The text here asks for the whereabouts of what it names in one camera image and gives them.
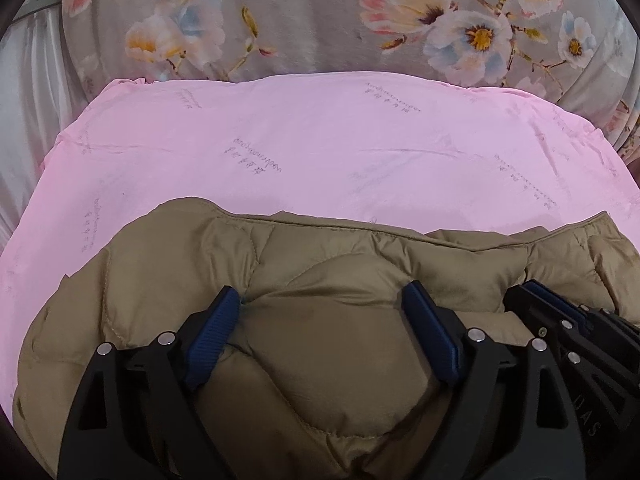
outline rivet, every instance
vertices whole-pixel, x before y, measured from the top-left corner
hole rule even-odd
[[[542,339],[535,338],[531,342],[531,346],[533,346],[533,349],[538,352],[544,352],[546,350],[546,343]]]
[[[577,365],[581,361],[580,356],[575,352],[569,352],[566,356],[574,365]]]
[[[162,346],[167,346],[170,345],[171,343],[173,343],[175,341],[175,334],[173,332],[162,332],[159,336],[158,336],[158,342],[162,345]]]
[[[100,346],[98,346],[96,351],[100,355],[107,355],[109,352],[111,352],[112,348],[113,345],[111,345],[111,343],[102,343]]]
[[[472,328],[466,333],[466,335],[471,339],[471,341],[475,341],[476,343],[480,343],[484,341],[484,338],[486,338],[486,334],[479,328]]]

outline floral bedsheet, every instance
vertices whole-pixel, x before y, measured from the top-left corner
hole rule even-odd
[[[526,90],[640,158],[638,37],[615,0],[63,0],[63,26],[89,98],[118,77],[400,72]]]

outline white curtain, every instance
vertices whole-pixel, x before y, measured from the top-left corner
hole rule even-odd
[[[0,252],[44,156],[86,106],[64,41],[59,4],[15,21],[0,40]]]

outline yellow flower center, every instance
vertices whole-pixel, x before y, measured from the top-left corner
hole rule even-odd
[[[582,45],[580,44],[580,41],[573,38],[569,42],[569,52],[574,57],[580,57],[582,55]]]
[[[489,50],[494,40],[494,32],[486,27],[473,27],[466,30],[466,40],[476,50],[484,52]]]
[[[131,42],[132,48],[139,48],[145,52],[155,52],[156,51],[156,42],[153,40],[149,40],[147,38],[141,38],[139,40],[134,40]]]

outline blue gripper pad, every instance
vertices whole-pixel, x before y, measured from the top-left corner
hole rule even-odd
[[[226,340],[238,323],[240,295],[234,288],[225,286],[212,307],[212,314],[185,354],[188,370],[183,382],[191,391],[209,380]]]
[[[466,329],[456,313],[437,306],[418,281],[402,289],[402,310],[438,380],[449,386],[463,380]]]
[[[522,288],[536,295],[540,300],[545,301],[545,303],[553,307],[556,312],[559,312],[567,319],[570,319],[575,325],[577,325],[580,334],[583,336],[587,337],[591,333],[591,330],[593,330],[593,325],[589,322],[583,311],[579,310],[567,300],[561,298],[536,280],[524,282],[522,284]]]

